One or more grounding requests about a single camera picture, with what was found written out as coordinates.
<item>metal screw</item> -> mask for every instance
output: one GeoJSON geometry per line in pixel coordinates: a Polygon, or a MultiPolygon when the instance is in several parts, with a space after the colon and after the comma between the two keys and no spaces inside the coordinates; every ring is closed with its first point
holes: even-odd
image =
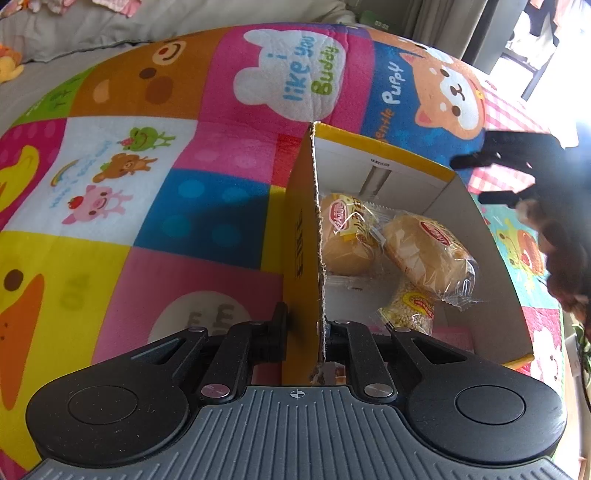
{"type": "Polygon", "coordinates": [[[210,383],[201,389],[201,395],[207,398],[223,398],[230,394],[230,389],[221,383],[210,383]]]}
{"type": "Polygon", "coordinates": [[[371,383],[369,385],[365,385],[363,391],[368,397],[373,398],[386,398],[394,393],[392,387],[390,387],[390,385],[386,385],[385,383],[371,383]]]}

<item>plastic wrapper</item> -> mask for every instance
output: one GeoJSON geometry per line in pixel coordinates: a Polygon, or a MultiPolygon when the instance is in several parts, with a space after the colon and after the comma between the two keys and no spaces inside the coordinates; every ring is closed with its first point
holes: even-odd
{"type": "Polygon", "coordinates": [[[374,270],[381,250],[371,230],[376,216],[364,202],[344,193],[331,193],[320,202],[322,260],[333,275],[358,276],[374,270]]]}
{"type": "Polygon", "coordinates": [[[384,252],[419,290],[460,309],[474,302],[476,261],[445,226],[399,211],[381,233],[384,252]]]}
{"type": "Polygon", "coordinates": [[[426,335],[433,332],[433,312],[433,302],[405,277],[389,305],[378,310],[389,330],[407,327],[426,335]]]}

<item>cartoon frog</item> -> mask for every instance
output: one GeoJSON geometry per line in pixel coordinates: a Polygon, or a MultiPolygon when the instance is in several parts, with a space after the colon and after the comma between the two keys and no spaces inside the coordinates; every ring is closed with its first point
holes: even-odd
{"type": "Polygon", "coordinates": [[[544,258],[538,249],[538,242],[533,235],[525,230],[516,229],[509,219],[505,219],[507,230],[497,232],[499,239],[507,248],[507,257],[513,268],[523,270],[527,274],[525,287],[533,289],[534,277],[544,275],[544,258]]]}
{"type": "Polygon", "coordinates": [[[166,132],[159,134],[158,131],[152,127],[134,127],[129,132],[129,138],[121,140],[118,143],[123,145],[123,150],[141,152],[149,148],[169,147],[169,142],[175,138],[175,136],[167,137],[166,132]]]}

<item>colorful play mat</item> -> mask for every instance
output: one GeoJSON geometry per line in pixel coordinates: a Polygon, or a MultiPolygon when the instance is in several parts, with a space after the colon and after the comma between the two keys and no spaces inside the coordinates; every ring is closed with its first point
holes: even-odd
{"type": "MultiPolygon", "coordinates": [[[[448,165],[484,128],[524,118],[462,62],[342,25],[187,35],[52,90],[0,140],[0,477],[38,461],[24,416],[45,383],[188,326],[270,318],[309,122],[448,165]]],[[[561,392],[560,311],[535,238],[504,207],[482,212],[530,327],[525,371],[561,392]]]]}

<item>orange square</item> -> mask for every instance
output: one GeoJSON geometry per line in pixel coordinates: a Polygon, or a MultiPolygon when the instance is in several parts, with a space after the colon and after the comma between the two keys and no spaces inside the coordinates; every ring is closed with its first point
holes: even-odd
{"type": "Polygon", "coordinates": [[[227,31],[152,43],[101,63],[81,85],[70,116],[196,119],[209,63],[227,31]]]}

